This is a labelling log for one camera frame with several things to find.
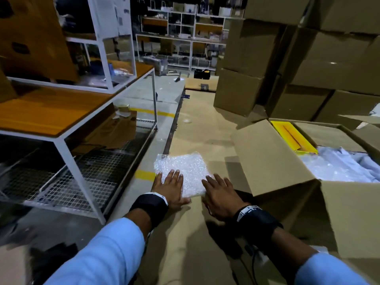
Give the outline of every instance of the orange wooden tabletop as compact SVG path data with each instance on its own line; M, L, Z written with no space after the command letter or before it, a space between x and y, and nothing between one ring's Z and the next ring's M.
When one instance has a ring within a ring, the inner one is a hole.
M153 66L136 62L137 79ZM0 103L0 129L57 137L113 94L17 84L17 99Z

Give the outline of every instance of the right hand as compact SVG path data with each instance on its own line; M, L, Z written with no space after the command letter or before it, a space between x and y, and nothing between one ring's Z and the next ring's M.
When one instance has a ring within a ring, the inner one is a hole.
M223 180L218 174L214 174L214 177L215 180L210 176L206 176L207 180L202 180L206 189L206 195L202 197L202 202L208 208L211 216L220 221L230 220L237 211L249 206L250 203L241 200L228 178Z

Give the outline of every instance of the left hand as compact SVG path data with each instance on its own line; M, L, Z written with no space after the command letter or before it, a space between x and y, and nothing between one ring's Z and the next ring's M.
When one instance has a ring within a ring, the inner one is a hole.
M189 204L191 202L190 198L182 198L182 185L183 185L183 175L179 174L179 170L174 172L171 170L168 176L165 178L164 184L161 182L162 173L158 173L154 179L152 192L157 192L162 196L165 196L166 201L168 201L169 209L178 211L181 209L182 205Z

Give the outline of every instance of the hand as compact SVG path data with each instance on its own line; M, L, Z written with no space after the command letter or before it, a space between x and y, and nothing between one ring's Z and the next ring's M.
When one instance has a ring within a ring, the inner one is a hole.
M183 175L179 174L179 170L174 173L171 170L168 176L165 178L164 184L161 183L162 173L158 173L154 179L152 192L157 192L162 196L165 196L168 201L169 209L178 211L182 205L189 204L190 198L182 198L181 191L183 185Z
M237 211L250 204L241 200L228 178L223 180L218 174L214 174L214 176L215 180L210 176L206 176L207 181L202 180L206 189L206 195L202 197L202 202L208 208L211 216L220 221L229 220Z

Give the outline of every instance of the black cable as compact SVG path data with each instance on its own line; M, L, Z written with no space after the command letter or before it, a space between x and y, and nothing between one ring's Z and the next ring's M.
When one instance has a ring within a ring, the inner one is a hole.
M259 252L259 250L256 249L256 250L254 251L254 255L253 255L253 257L252 257L252 276L254 277L255 284L256 284L256 285L259 285L259 283L257 283L257 280L256 280L256 276L255 276L255 268L254 268L255 258L256 258L257 252Z

